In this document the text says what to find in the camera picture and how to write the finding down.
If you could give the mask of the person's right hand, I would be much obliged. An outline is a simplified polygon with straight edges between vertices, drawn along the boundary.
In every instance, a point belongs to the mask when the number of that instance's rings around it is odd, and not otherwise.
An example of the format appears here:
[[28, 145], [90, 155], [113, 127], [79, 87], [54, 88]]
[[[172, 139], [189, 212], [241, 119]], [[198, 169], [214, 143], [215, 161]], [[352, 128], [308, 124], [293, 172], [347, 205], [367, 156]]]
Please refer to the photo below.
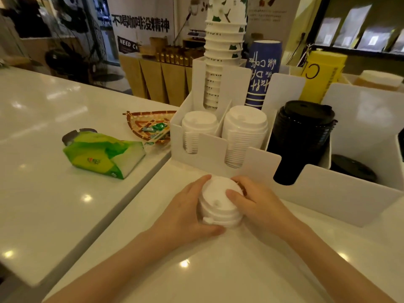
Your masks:
[[246, 176], [235, 176], [231, 179], [244, 188], [243, 196], [253, 202], [251, 212], [240, 213], [255, 225], [284, 241], [296, 238], [305, 229], [306, 224], [292, 214], [270, 188]]

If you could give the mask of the person's left hand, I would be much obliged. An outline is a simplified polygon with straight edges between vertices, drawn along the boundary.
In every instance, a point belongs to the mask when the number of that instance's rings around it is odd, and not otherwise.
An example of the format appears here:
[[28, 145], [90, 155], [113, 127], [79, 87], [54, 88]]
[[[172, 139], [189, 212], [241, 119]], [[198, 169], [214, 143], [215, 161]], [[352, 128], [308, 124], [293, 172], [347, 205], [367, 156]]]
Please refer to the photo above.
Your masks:
[[183, 245], [204, 239], [199, 238], [198, 198], [211, 175], [204, 175], [189, 183], [171, 200], [163, 214], [148, 230], [154, 247], [165, 253]]

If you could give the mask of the white cup lids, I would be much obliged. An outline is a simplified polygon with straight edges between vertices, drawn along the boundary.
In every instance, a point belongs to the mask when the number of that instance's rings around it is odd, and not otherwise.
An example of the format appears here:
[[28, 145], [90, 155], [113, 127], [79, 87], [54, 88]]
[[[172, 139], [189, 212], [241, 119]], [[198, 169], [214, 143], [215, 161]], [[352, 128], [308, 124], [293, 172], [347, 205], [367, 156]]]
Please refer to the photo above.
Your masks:
[[198, 210], [204, 224], [225, 228], [240, 224], [243, 215], [227, 197], [226, 191], [229, 189], [244, 194], [240, 185], [230, 178], [212, 176], [204, 184], [198, 198]]

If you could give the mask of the stack of large white lids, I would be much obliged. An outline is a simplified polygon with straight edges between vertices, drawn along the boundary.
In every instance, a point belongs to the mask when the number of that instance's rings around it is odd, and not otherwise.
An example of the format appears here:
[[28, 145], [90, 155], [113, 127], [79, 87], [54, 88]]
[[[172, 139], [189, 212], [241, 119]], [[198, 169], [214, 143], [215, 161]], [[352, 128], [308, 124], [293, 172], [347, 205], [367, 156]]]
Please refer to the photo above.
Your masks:
[[261, 148], [268, 132], [267, 116], [251, 106], [234, 106], [226, 113], [221, 137], [228, 142], [225, 163], [240, 168], [249, 147]]

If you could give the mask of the stack of small white lids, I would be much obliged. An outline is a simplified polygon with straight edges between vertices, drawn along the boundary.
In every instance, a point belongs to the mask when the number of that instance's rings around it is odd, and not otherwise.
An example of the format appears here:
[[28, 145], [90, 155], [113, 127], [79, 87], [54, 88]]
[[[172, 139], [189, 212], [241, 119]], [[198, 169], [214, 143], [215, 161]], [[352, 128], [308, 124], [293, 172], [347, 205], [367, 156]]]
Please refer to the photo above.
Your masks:
[[217, 135], [219, 122], [210, 112], [191, 111], [185, 114], [181, 122], [183, 129], [183, 145], [189, 154], [195, 154], [199, 148], [199, 135]]

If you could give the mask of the stack of black lids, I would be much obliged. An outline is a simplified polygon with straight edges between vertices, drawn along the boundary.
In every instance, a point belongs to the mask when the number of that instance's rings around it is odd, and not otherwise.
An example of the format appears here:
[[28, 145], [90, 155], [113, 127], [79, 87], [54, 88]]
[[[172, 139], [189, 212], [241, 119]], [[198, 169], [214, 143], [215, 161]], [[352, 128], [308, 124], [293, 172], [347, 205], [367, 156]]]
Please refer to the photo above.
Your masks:
[[266, 151], [281, 156], [274, 181], [293, 185], [307, 164], [317, 165], [337, 120], [329, 105], [289, 101], [276, 115]]

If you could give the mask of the white cup and lid organizer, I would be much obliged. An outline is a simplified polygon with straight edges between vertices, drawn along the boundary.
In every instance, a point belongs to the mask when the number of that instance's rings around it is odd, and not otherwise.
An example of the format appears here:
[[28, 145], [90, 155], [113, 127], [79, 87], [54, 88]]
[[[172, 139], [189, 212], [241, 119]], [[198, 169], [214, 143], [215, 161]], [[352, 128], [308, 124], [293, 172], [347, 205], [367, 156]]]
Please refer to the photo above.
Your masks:
[[[248, 148], [244, 163], [232, 168], [225, 163], [228, 142], [201, 134], [198, 152], [183, 147], [182, 119], [203, 110], [206, 64], [193, 61], [192, 89], [170, 122], [172, 158], [205, 172], [233, 177], [246, 175], [262, 182], [280, 198], [335, 219], [363, 227], [404, 196], [404, 167], [398, 133], [404, 128], [404, 92], [333, 83], [323, 103], [335, 112], [336, 128], [320, 166], [306, 165], [295, 184], [284, 186], [273, 176], [281, 157], [262, 149]], [[370, 167], [378, 182], [370, 183], [329, 170], [331, 154], [356, 159]]]

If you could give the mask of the green wrapped candy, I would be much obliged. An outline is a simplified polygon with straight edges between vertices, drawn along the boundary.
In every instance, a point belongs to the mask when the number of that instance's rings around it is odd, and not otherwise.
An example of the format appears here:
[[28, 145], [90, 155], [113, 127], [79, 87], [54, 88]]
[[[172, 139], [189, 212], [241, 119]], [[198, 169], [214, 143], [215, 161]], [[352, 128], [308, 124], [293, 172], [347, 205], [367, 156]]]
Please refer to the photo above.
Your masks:
[[168, 127], [168, 125], [165, 122], [159, 122], [159, 123], [149, 123], [148, 126], [144, 126], [141, 129], [141, 132], [147, 132], [147, 133], [158, 133], [162, 132]]

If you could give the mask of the single black lid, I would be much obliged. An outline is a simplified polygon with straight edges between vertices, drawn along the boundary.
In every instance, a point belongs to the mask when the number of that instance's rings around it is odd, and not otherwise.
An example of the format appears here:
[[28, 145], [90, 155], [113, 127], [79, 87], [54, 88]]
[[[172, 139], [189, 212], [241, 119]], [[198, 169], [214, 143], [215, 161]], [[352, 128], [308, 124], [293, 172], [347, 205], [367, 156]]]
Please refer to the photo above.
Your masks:
[[369, 181], [371, 183], [377, 182], [377, 175], [371, 168], [367, 167], [359, 161], [343, 155], [331, 155], [330, 170], [365, 181]]

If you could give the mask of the stack of blue paper cups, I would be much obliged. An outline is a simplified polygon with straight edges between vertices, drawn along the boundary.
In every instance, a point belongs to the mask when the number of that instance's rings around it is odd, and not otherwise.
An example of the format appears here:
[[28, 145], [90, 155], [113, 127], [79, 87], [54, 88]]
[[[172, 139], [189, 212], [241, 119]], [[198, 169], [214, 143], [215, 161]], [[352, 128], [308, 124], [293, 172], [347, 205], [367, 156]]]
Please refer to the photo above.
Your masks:
[[246, 68], [252, 72], [245, 106], [262, 108], [271, 78], [280, 71], [281, 57], [281, 41], [257, 40], [252, 43], [246, 62]]

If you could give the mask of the green tissue pack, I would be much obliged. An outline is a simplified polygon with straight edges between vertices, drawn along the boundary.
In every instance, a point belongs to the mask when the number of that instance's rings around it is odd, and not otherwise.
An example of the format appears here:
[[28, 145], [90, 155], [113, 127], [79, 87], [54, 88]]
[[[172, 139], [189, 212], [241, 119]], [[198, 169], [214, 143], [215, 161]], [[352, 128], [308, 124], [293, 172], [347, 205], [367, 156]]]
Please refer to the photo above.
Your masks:
[[74, 130], [62, 137], [63, 152], [72, 166], [125, 179], [146, 156], [139, 141], [122, 141], [94, 129]]

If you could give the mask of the row of brown paper bags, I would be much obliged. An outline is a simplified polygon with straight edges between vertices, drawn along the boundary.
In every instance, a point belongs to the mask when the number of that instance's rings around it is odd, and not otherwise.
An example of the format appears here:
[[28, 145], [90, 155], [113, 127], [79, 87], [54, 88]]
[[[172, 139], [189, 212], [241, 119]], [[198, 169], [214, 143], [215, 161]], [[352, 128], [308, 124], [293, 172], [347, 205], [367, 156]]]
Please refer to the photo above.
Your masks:
[[191, 91], [192, 67], [145, 59], [137, 52], [119, 54], [119, 62], [136, 97], [179, 107]]

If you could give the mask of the stack of yellow paper cups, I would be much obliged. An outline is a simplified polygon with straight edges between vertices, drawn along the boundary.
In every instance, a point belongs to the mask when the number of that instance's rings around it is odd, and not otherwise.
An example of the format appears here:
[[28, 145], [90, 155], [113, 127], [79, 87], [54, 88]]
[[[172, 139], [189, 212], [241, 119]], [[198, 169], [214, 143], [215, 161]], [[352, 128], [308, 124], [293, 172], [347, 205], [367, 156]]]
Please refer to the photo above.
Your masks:
[[339, 80], [346, 60], [345, 54], [311, 51], [301, 73], [306, 82], [299, 99], [320, 104], [331, 84]]

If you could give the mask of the stack of leaf-print paper cups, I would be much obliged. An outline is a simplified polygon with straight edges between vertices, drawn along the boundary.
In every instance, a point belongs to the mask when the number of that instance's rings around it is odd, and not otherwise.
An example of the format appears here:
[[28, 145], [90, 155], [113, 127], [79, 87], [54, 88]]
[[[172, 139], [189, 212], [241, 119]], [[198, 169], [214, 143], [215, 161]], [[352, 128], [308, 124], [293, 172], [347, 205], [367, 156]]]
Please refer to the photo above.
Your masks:
[[225, 66], [239, 66], [247, 26], [249, 0], [209, 0], [205, 28], [204, 107], [217, 109]]

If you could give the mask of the white poster with black text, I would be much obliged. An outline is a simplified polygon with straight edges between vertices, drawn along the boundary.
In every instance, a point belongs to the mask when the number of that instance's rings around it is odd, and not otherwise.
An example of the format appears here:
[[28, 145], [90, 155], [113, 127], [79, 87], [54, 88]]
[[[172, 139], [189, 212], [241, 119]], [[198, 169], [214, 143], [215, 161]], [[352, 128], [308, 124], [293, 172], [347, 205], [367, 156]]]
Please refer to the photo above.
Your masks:
[[174, 0], [107, 0], [119, 54], [139, 52], [151, 37], [175, 38]]

